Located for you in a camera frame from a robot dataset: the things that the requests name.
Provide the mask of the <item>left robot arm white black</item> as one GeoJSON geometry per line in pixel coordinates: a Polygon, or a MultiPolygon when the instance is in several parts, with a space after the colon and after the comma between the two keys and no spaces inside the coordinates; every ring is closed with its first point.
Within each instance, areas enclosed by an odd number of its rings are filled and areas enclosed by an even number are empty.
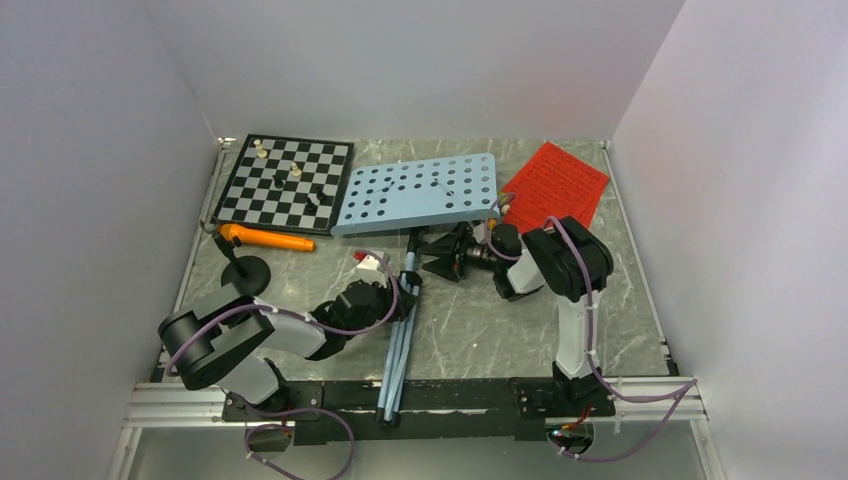
{"type": "Polygon", "coordinates": [[[171,314],[158,327],[170,359],[168,376],[189,390],[219,386],[247,399],[264,420],[287,406],[285,379],[261,348],[319,361],[341,352],[356,336],[404,319],[416,306],[414,294],[390,280],[358,280],[335,299],[298,313],[279,309],[233,283],[171,314]]]}

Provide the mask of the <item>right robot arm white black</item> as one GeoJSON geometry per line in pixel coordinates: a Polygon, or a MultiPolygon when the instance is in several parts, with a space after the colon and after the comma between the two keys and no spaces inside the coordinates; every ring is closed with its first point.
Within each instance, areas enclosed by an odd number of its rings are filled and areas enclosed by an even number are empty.
{"type": "Polygon", "coordinates": [[[601,389],[593,313],[614,270],[609,249],[573,217],[523,234],[514,225],[459,224],[420,248],[423,269],[458,282],[469,267],[493,273],[498,295],[515,302],[547,287],[556,296],[558,347],[553,363],[554,407],[576,415],[601,389]]]}

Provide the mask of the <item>black microphone stand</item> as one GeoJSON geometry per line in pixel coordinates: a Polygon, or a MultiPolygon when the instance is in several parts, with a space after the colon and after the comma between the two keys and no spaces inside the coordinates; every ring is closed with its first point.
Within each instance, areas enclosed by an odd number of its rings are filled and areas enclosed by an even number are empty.
{"type": "Polygon", "coordinates": [[[228,240],[220,232],[214,232],[212,238],[219,251],[229,262],[222,271],[221,285],[233,283],[249,295],[260,295],[271,281],[271,270],[268,263],[257,256],[237,256],[235,249],[242,246],[238,237],[234,240],[228,240]]]}

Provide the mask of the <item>orange toy microphone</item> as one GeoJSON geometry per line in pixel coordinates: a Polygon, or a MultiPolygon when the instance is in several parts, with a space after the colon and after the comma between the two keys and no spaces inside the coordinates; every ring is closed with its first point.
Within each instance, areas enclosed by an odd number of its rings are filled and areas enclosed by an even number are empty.
{"type": "Polygon", "coordinates": [[[218,233],[236,246],[252,245],[300,252],[314,252],[316,249],[315,242],[304,237],[253,229],[239,224],[221,225],[218,227],[218,233]]]}

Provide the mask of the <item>light blue music stand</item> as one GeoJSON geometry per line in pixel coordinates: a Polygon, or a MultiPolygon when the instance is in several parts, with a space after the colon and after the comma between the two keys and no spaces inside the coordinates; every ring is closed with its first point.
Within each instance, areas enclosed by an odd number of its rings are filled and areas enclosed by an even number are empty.
{"type": "Polygon", "coordinates": [[[398,285],[403,293],[418,296],[413,275],[423,252],[423,229],[482,220],[496,193],[495,158],[489,153],[357,167],[345,185],[331,234],[406,231],[407,253],[398,285]]]}

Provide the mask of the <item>red sheet music paper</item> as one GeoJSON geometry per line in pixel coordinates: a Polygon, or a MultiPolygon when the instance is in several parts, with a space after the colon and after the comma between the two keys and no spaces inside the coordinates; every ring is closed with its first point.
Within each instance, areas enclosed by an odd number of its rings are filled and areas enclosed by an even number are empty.
{"type": "Polygon", "coordinates": [[[577,220],[592,198],[602,198],[608,182],[606,173],[546,142],[503,187],[515,194],[505,221],[524,233],[550,216],[577,220]]]}

